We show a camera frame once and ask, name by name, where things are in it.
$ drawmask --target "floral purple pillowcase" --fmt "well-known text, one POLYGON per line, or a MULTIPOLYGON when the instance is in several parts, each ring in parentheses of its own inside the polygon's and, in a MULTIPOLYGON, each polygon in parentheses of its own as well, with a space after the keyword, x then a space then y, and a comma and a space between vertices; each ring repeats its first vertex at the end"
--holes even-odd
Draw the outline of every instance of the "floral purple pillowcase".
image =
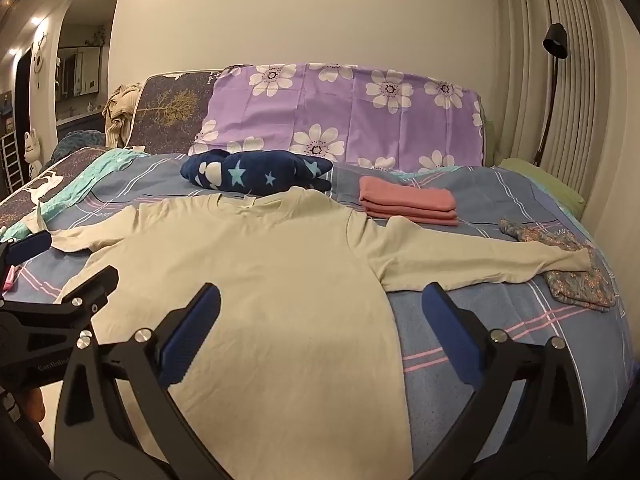
POLYGON ((481 166, 476 92, 395 70, 323 63, 226 69, 189 154, 289 150, 420 173, 481 166))

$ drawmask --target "floor lamp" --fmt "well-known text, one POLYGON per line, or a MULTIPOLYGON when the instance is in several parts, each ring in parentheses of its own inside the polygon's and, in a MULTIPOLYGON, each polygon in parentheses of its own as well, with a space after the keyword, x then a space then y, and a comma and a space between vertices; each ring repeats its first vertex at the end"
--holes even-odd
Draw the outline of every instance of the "floor lamp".
POLYGON ((542 134, 540 147, 536 153, 536 158, 533 160, 536 166, 539 166, 542 161, 542 154, 545 152, 546 138, 549 135, 549 127, 551 126, 551 114, 554 112, 556 87, 558 86, 558 59, 566 59, 569 55, 567 51, 566 30, 564 30, 561 23, 552 23, 546 32, 543 45, 545 46, 545 50, 554 57, 554 69, 551 76, 551 98, 549 100, 549 113, 546 116, 545 132, 542 134))

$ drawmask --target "metal screw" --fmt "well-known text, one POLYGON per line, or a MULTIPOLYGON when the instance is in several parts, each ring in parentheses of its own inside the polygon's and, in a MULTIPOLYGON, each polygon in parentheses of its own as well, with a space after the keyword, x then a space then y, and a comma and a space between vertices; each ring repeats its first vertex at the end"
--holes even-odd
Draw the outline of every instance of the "metal screw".
POLYGON ((508 337, 507 333, 504 330, 500 330, 499 328, 497 328, 496 330, 491 330, 489 336, 494 343, 504 343, 505 341, 507 341, 508 337))
POLYGON ((566 343, 561 337, 552 337, 551 346, 556 350, 562 350, 566 346, 566 343))
POLYGON ((148 328, 141 328, 136 332, 134 338, 137 342, 144 343, 151 339, 151 335, 151 330, 149 330, 148 328))
POLYGON ((90 344, 91 344, 91 338, 85 335, 83 335, 81 338, 78 339, 78 341, 76 341, 76 346, 81 350, 87 348, 90 344))

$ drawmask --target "beige sweater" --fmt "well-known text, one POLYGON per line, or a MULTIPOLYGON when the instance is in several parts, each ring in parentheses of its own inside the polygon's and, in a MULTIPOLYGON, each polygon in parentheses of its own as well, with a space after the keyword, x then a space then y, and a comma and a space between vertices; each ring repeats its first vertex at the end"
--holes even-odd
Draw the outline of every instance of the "beige sweater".
POLYGON ((104 131, 107 148, 122 148, 129 142, 133 112, 140 95, 140 83, 120 85, 104 105, 104 131))
MULTIPOLYGON (((120 273, 94 317, 101 343, 156 327, 204 282, 220 288, 220 317, 170 393, 237 480, 406 480, 412 450, 385 291, 590 266, 586 250, 437 232, 400 217, 380 227, 297 187, 258 200, 129 206, 57 232, 53 245, 94 251, 61 296, 107 264, 120 273)), ((129 389, 124 399, 131 410, 129 389)), ((139 417, 134 425, 153 451, 139 417)))

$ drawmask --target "teal cloth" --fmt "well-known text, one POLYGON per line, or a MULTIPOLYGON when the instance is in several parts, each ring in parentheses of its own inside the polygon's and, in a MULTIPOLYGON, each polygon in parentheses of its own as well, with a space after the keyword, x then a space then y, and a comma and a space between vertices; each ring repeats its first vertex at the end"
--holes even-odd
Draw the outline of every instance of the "teal cloth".
MULTIPOLYGON (((112 171, 118 171, 128 166, 132 160, 139 156, 148 156, 146 153, 134 152, 116 148, 105 152, 96 158, 86 169, 73 179, 62 191, 53 198, 40 204, 40 211, 45 222, 55 218, 66 208, 80 202, 91 188, 104 176, 112 171)), ((22 222, 16 222, 9 227, 2 235, 4 242, 8 238, 22 240, 31 234, 29 228, 22 222)))

